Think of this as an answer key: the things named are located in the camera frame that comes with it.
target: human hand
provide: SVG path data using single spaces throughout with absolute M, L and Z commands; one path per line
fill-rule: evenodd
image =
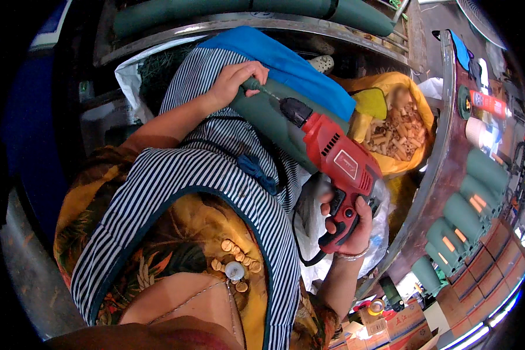
M 329 202 L 332 200 L 332 198 L 333 194 L 331 192 L 326 193 L 322 195 L 321 198 L 319 198 L 319 201 L 323 203 L 321 204 L 321 214 L 328 215 L 330 213 L 331 206 Z M 370 243 L 373 219 L 371 215 L 371 208 L 365 202 L 363 197 L 360 196 L 354 204 L 354 209 L 356 210 L 357 214 L 360 215 L 360 222 L 356 225 L 354 232 L 352 232 L 352 235 L 348 238 L 348 240 L 344 242 L 342 246 L 340 246 L 340 249 L 338 250 L 339 253 L 350 255 L 361 254 Z M 334 221 L 332 219 L 332 217 L 328 217 L 325 220 L 325 228 L 330 234 L 335 234 L 336 226 L 334 225 Z
M 214 85 L 205 94 L 206 101 L 214 111 L 220 110 L 233 101 L 239 85 L 243 84 L 249 77 L 254 76 L 262 85 L 265 85 L 268 72 L 269 69 L 261 65 L 259 61 L 246 61 L 225 66 L 216 78 Z M 245 96 L 251 97 L 259 92 L 259 90 L 247 90 Z

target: blue fabric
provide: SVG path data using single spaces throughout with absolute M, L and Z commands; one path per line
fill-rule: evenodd
M 449 30 L 451 32 L 451 37 L 453 38 L 453 43 L 455 44 L 455 49 L 457 51 L 457 60 L 459 61 L 459 64 L 463 67 L 464 70 L 467 72 L 469 71 L 469 63 L 470 57 L 472 54 L 470 53 L 467 46 L 465 46 L 465 43 L 453 32 L 452 30 Z
M 317 72 L 294 51 L 254 28 L 237 27 L 198 46 L 230 50 L 249 60 L 257 60 L 270 69 L 269 78 L 296 90 L 343 120 L 350 121 L 356 101 L 340 85 Z
M 259 158 L 256 156 L 241 155 L 237 157 L 237 165 L 245 174 L 257 180 L 259 185 L 271 195 L 276 195 L 276 180 L 266 176 L 259 165 Z

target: floral shirt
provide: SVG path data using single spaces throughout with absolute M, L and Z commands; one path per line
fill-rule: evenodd
M 124 183 L 137 154 L 125 148 L 96 150 L 66 195 L 60 211 L 54 256 L 70 288 L 70 280 L 86 243 L 101 220 L 113 195 Z M 120 270 L 100 307 L 97 325 L 113 325 L 140 292 L 178 272 L 209 273 L 224 279 L 212 262 L 235 261 L 222 248 L 230 240 L 250 262 L 262 269 L 246 268 L 241 282 L 248 288 L 231 288 L 241 317 L 247 348 L 261 348 L 267 303 L 264 260 L 247 225 L 220 198 L 188 194 L 161 215 Z M 295 315 L 290 348 L 324 349 L 339 326 L 339 318 L 327 305 L 308 294 L 300 278 L 300 304 Z

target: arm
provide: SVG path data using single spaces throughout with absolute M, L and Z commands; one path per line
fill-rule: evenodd
M 141 152 L 147 147 L 176 147 L 204 118 L 230 104 L 239 85 L 249 77 L 254 76 L 262 85 L 266 84 L 268 71 L 257 61 L 225 66 L 206 94 L 147 122 L 128 137 L 121 147 L 136 152 Z M 245 95 L 251 97 L 258 92 L 259 90 L 247 90 Z
M 321 201 L 329 202 L 331 199 L 332 195 L 325 195 Z M 367 248 L 370 242 L 372 228 L 371 208 L 362 197 L 358 197 L 354 207 L 360 215 L 360 222 L 356 226 L 354 233 L 352 233 L 346 243 L 340 247 L 339 253 L 350 255 L 360 254 Z M 323 213 L 323 215 L 327 215 L 329 211 L 330 206 L 328 203 L 321 206 L 321 213 Z M 331 234 L 336 232 L 336 227 L 330 220 L 325 221 L 325 227 Z M 335 254 L 332 261 L 333 264 L 321 288 L 317 292 L 317 297 L 329 305 L 342 320 L 350 311 L 350 306 L 354 300 L 358 273 L 362 267 L 364 257 L 349 262 Z

